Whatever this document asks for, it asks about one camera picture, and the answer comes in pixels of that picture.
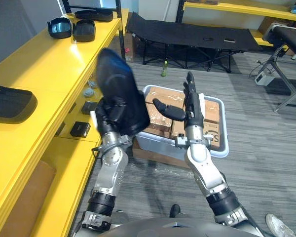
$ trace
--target metal shelf frame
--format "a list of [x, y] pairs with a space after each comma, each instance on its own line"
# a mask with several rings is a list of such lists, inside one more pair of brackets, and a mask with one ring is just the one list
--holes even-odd
[[97, 7], [89, 7], [89, 6], [79, 6], [79, 5], [70, 5], [69, 0], [62, 0], [63, 5], [65, 8], [66, 13], [72, 13], [71, 8], [77, 8], [77, 9], [86, 9], [86, 10], [98, 10], [98, 9], [104, 9], [108, 11], [116, 11], [117, 17], [121, 18], [121, 27], [118, 30], [119, 34], [119, 43], [120, 43], [120, 51], [122, 58], [125, 60], [125, 45], [124, 45], [124, 33], [123, 33], [123, 22], [122, 22], [122, 8], [120, 4], [120, 0], [115, 0], [116, 8], [97, 8]]

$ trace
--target black shoe on floor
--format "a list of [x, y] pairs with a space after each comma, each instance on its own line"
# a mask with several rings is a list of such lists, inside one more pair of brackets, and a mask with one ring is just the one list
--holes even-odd
[[175, 218], [176, 215], [178, 215], [180, 212], [181, 212], [181, 208], [180, 208], [180, 206], [177, 205], [177, 204], [173, 204], [172, 207], [171, 207], [171, 210], [170, 210], [170, 215], [169, 215], [169, 217], [170, 217], [170, 218]]

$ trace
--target white plastic bin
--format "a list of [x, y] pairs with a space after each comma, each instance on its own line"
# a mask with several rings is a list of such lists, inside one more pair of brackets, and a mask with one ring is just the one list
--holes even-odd
[[[143, 89], [144, 96], [146, 97], [150, 88], [152, 86], [156, 85], [147, 85]], [[220, 124], [219, 124], [219, 130], [220, 130], [220, 139], [221, 139], [221, 147], [219, 150], [211, 150], [211, 155], [213, 157], [217, 158], [224, 158], [229, 153], [229, 146], [228, 146], [228, 138], [227, 138], [227, 127], [226, 127], [226, 117], [225, 117], [225, 106], [223, 104], [223, 101], [220, 99], [211, 97], [211, 96], [205, 96], [206, 100], [211, 100], [219, 103], [220, 106]], [[175, 141], [171, 140], [169, 138], [160, 137], [154, 134], [150, 134], [147, 132], [140, 132], [136, 135], [138, 144], [141, 149], [151, 152], [156, 152], [165, 156], [177, 158], [184, 160], [185, 156], [185, 149], [180, 149], [175, 147]]]

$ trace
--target green bottle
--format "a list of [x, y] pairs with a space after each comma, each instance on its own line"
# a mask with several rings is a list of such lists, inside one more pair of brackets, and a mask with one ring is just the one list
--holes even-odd
[[168, 62], [164, 61], [163, 67], [162, 67], [162, 72], [161, 72], [161, 76], [165, 77], [167, 75], [167, 68], [168, 68]]

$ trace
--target yellow shelf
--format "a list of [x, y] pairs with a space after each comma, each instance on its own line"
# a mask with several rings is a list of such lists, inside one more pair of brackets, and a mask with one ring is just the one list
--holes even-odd
[[[122, 23], [123, 23], [123, 33], [124, 33], [124, 35], [125, 35], [125, 32], [126, 32], [126, 24], [127, 24], [127, 19], [128, 19], [128, 13], [129, 13], [128, 8], [122, 8]], [[113, 17], [117, 18], [116, 11], [113, 12]]]
[[[62, 129], [61, 133], [58, 135], [59, 137], [82, 140], [82, 141], [90, 141], [90, 142], [97, 142], [100, 139], [100, 134], [94, 128], [90, 115], [84, 115], [81, 112], [81, 108], [82, 108], [85, 101], [98, 102], [100, 100], [102, 94], [101, 94], [99, 88], [94, 89], [94, 91], [95, 91], [95, 94], [90, 98], [85, 98], [83, 96], [82, 92], [79, 94], [77, 100], [75, 101], [76, 105], [75, 105], [74, 109], [70, 113], [68, 113], [66, 118], [64, 119], [65, 126]], [[76, 121], [88, 122], [90, 124], [91, 128], [90, 128], [86, 138], [72, 137], [70, 135], [70, 131]]]
[[56, 168], [56, 176], [31, 236], [67, 237], [95, 160], [94, 146], [94, 142], [52, 139], [41, 159]]
[[258, 43], [258, 45], [263, 45], [263, 46], [273, 46], [273, 44], [264, 41], [262, 39], [262, 33], [258, 30], [250, 30], [251, 35], [253, 36], [253, 38], [255, 38], [256, 42]]
[[239, 12], [296, 21], [296, 14], [290, 13], [289, 7], [251, 0], [221, 0], [218, 5], [185, 2], [183, 9], [186, 7]]
[[0, 85], [30, 90], [38, 100], [23, 123], [0, 123], [0, 230], [120, 23], [95, 22], [95, 40], [87, 43], [53, 39], [45, 29], [0, 63]]

